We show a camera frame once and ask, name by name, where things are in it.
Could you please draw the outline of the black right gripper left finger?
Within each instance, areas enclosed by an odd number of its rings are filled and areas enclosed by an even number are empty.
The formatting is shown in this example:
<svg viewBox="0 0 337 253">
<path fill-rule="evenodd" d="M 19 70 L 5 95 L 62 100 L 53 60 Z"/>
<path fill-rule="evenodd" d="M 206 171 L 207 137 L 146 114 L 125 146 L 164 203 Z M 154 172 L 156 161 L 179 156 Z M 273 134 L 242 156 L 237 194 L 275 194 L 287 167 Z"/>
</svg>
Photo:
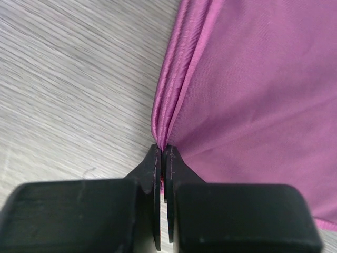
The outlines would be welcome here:
<svg viewBox="0 0 337 253">
<path fill-rule="evenodd" d="M 1 252 L 157 252 L 161 151 L 127 176 L 31 182 L 1 210 Z"/>
</svg>

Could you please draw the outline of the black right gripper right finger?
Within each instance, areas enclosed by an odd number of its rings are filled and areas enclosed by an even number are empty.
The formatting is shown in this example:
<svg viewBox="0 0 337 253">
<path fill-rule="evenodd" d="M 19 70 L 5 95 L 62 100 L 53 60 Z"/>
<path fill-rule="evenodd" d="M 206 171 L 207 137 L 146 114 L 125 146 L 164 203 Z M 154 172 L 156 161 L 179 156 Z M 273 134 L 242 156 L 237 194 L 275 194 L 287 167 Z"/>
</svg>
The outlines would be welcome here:
<svg viewBox="0 0 337 253">
<path fill-rule="evenodd" d="M 286 184 L 208 183 L 168 146 L 162 160 L 174 252 L 321 252 L 300 192 Z"/>
</svg>

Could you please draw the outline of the magenta satin napkin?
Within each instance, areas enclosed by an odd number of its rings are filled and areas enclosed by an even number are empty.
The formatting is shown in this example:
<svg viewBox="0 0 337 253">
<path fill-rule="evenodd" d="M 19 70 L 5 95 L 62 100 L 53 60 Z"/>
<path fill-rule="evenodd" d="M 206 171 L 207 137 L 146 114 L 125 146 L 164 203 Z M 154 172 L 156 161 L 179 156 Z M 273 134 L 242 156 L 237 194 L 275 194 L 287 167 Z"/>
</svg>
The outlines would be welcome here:
<svg viewBox="0 0 337 253">
<path fill-rule="evenodd" d="M 296 187 L 336 229 L 336 1 L 181 1 L 152 135 L 208 182 Z"/>
</svg>

